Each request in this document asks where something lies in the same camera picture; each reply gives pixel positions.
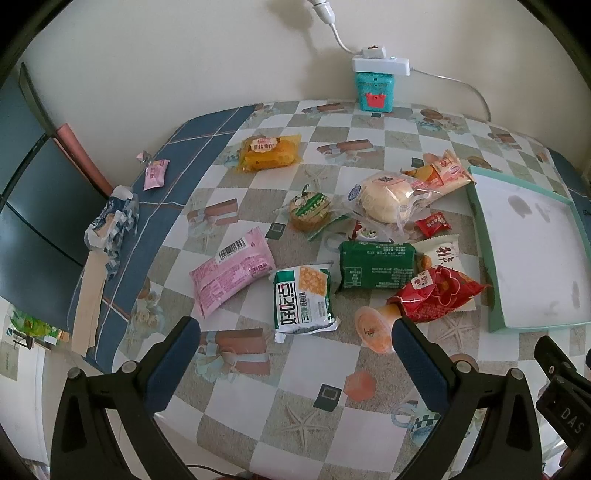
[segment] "pink snack package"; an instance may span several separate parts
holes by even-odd
[[[189,274],[195,310],[207,318],[232,295],[274,269],[275,261],[265,237],[259,228],[253,228]]]
[[[144,190],[154,189],[164,185],[164,174],[170,160],[154,160],[146,167]]]

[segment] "teal container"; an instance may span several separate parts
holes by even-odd
[[[355,72],[355,85],[361,110],[391,112],[394,105],[394,75]]]

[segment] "barcode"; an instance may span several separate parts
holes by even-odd
[[[225,260],[227,257],[229,257],[230,255],[235,254],[236,252],[242,250],[243,248],[246,248],[246,242],[244,241],[243,238],[239,238],[231,245],[228,245],[226,248],[220,250],[219,253],[217,254],[217,258],[221,262],[221,261]]]
[[[324,303],[323,301],[318,302],[318,312],[321,317],[326,316],[326,303]]]
[[[302,323],[307,323],[310,321],[308,318],[308,297],[306,297],[306,292],[301,291],[298,294],[300,296],[300,313],[301,313],[301,321]]]

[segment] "jelly cup lid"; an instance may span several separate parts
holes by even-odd
[[[357,334],[376,353],[392,353],[392,326],[372,307],[361,307],[355,312]]]

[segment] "small red candy wrapper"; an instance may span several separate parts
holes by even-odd
[[[417,220],[415,223],[427,238],[431,238],[439,231],[452,229],[441,212],[435,212],[423,220]]]
[[[400,305],[415,323],[430,322],[461,307],[486,287],[456,270],[438,265],[419,273],[389,298],[388,303]]]

